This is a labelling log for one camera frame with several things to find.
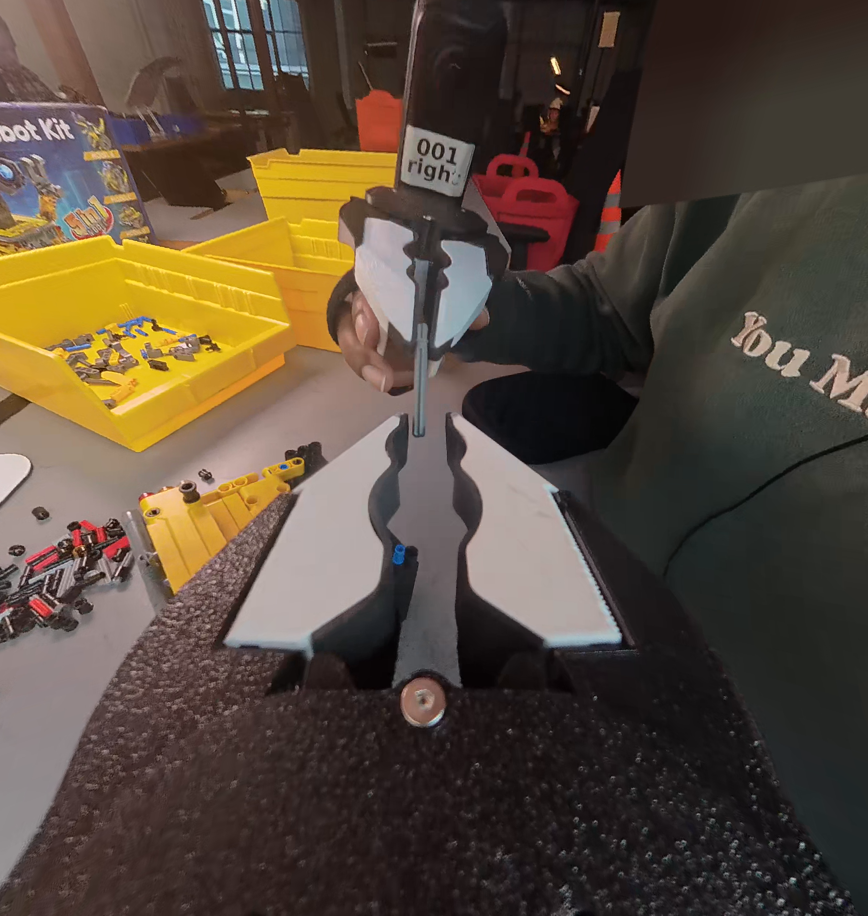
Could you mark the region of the person's green sweatshirt torso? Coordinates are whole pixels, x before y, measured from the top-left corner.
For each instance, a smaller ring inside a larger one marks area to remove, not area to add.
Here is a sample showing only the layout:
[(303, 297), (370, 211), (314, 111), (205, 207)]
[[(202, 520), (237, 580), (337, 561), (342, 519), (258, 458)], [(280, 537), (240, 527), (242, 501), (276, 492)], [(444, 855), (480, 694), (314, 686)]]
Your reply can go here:
[(868, 174), (646, 208), (590, 262), (645, 382), (593, 506), (703, 627), (868, 914)]

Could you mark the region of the empty yellow plastic bin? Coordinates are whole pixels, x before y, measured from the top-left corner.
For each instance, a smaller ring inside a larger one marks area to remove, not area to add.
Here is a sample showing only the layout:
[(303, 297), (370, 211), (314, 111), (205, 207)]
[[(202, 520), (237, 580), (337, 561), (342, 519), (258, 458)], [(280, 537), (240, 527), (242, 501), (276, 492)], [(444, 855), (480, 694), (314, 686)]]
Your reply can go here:
[(338, 238), (336, 222), (273, 218), (189, 246), (187, 253), (230, 261), (273, 274), (298, 345), (337, 353), (327, 327), (327, 305), (354, 253)]
[(292, 154), (278, 148), (248, 161), (269, 219), (336, 223), (351, 198), (394, 185), (397, 154), (306, 148)]

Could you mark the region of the grey lego axle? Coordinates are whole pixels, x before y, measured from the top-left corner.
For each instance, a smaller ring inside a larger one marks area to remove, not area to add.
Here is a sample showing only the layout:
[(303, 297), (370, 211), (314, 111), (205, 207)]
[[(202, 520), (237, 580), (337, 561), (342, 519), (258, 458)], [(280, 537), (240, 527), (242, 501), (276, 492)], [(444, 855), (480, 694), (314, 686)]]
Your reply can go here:
[(414, 333), (414, 412), (412, 435), (422, 438), (427, 429), (427, 393), (429, 370), (433, 365), (438, 319), (440, 317), (441, 268), (429, 259), (415, 258)]

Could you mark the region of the person's right hand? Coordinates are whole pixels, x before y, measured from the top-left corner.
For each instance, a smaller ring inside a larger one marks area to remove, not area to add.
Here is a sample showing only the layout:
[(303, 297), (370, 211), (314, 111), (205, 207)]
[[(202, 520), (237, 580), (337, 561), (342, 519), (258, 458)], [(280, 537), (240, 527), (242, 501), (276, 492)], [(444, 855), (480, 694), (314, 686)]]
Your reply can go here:
[(414, 358), (391, 345), (379, 352), (381, 327), (362, 292), (345, 297), (335, 327), (348, 367), (371, 389), (395, 396), (414, 387)]

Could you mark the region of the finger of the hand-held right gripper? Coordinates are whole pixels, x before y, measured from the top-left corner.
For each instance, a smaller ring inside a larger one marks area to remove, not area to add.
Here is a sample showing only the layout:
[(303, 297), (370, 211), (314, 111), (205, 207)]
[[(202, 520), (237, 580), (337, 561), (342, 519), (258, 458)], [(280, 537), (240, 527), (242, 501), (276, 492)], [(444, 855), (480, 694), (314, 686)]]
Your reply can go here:
[(354, 275), (378, 325), (380, 354), (391, 338), (399, 338), (418, 358), (424, 341), (418, 337), (417, 284), (414, 269), (417, 232), (395, 221), (364, 221), (355, 248)]
[(440, 369), (442, 354), (471, 329), (493, 286), (483, 246), (443, 240), (440, 247), (449, 263), (440, 269), (435, 305), (427, 316), (429, 378)]

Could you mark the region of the person's right forearm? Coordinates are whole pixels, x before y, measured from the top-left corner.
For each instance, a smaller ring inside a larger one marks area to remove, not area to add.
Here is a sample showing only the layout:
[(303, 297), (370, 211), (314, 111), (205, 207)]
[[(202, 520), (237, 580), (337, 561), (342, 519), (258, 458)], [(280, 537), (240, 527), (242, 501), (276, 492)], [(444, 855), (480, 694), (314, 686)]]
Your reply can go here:
[(620, 378), (646, 371), (654, 310), (717, 241), (740, 196), (652, 204), (571, 265), (511, 271), (455, 346), (465, 362)]

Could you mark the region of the heap of grey blue pieces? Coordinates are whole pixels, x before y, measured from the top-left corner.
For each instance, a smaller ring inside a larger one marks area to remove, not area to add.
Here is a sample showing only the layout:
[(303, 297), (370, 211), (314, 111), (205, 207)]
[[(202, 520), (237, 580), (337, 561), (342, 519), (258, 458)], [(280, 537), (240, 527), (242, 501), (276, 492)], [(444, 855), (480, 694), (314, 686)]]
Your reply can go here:
[(157, 382), (179, 379), (206, 354), (225, 347), (209, 334), (185, 333), (138, 316), (46, 346), (108, 410), (123, 406)]

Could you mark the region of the red plastic basket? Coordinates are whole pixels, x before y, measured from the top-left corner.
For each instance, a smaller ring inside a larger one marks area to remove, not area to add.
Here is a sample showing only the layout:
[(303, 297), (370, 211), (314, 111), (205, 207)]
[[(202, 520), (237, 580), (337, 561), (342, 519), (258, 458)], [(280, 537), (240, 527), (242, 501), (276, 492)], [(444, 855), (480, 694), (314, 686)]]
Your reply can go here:
[(528, 244), (527, 269), (547, 271), (556, 267), (565, 252), (579, 207), (577, 199), (553, 179), (526, 176), (511, 180), (500, 203), (501, 222), (537, 228), (548, 234), (547, 240)]
[(537, 164), (528, 156), (502, 153), (490, 160), (484, 173), (474, 173), (472, 182), (488, 210), (498, 219), (505, 191), (523, 177), (538, 178)]

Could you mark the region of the yellow and black lego model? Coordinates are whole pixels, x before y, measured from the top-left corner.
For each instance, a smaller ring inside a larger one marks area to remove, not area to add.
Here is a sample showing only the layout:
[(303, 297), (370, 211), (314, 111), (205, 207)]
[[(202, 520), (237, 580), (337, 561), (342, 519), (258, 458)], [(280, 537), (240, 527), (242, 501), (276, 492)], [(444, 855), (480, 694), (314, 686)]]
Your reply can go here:
[(215, 484), (184, 480), (143, 494), (134, 515), (152, 575), (175, 595), (256, 517), (326, 464), (322, 445), (310, 441), (285, 452), (282, 461)]

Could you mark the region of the pile of black red pins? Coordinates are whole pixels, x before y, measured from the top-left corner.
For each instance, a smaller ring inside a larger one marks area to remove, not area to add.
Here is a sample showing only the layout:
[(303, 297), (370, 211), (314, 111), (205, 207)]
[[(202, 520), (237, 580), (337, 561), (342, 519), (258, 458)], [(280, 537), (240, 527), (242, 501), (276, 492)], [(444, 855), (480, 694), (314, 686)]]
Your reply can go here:
[(134, 554), (122, 523), (73, 521), (67, 534), (27, 554), (9, 549), (12, 562), (0, 564), (0, 645), (33, 630), (74, 632), (94, 611), (88, 594), (122, 586), (130, 578)]

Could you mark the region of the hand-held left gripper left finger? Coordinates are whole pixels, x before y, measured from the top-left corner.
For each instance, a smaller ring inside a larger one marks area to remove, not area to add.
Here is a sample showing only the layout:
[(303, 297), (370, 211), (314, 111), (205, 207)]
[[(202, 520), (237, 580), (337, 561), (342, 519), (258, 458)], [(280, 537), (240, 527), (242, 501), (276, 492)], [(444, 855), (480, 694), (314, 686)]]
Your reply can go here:
[(395, 636), (394, 550), (408, 418), (326, 464), (296, 500), (237, 608), (227, 647), (378, 653)]

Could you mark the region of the dark background table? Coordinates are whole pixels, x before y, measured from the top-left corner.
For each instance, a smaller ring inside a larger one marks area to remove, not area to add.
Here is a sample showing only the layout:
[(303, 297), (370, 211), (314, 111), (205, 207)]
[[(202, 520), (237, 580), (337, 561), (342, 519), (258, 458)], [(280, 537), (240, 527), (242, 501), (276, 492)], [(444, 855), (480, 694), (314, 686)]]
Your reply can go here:
[(220, 210), (227, 204), (220, 179), (251, 175), (251, 160), (260, 153), (301, 148), (300, 124), (289, 112), (207, 112), (201, 121), (203, 128), (194, 133), (165, 134), (123, 146), (143, 200), (162, 198), (178, 207)]

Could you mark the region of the blue robot kit box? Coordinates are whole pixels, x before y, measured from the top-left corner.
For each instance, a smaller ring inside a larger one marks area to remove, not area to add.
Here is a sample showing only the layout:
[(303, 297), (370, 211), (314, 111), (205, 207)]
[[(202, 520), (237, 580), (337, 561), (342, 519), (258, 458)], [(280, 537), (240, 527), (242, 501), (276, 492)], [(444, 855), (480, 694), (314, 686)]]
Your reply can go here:
[(106, 109), (0, 103), (0, 258), (101, 236), (156, 242)]

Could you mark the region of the orange striped traffic cone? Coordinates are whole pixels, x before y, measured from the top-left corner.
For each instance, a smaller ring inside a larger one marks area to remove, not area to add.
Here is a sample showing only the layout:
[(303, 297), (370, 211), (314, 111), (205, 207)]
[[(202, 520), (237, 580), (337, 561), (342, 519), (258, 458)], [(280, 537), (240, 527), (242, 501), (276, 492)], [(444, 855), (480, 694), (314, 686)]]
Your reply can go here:
[(609, 245), (611, 237), (619, 230), (622, 224), (621, 207), (622, 171), (618, 170), (608, 188), (603, 207), (600, 213), (600, 223), (592, 250), (604, 252)]

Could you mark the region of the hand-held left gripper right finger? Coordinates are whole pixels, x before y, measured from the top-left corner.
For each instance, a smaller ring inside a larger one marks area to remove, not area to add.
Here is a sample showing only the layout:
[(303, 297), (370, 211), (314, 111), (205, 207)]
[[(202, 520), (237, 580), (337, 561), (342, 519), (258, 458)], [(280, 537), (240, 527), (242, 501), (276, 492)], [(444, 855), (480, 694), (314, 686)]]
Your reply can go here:
[(458, 413), (446, 417), (445, 441), (473, 597), (543, 647), (620, 647), (621, 629), (558, 488)]

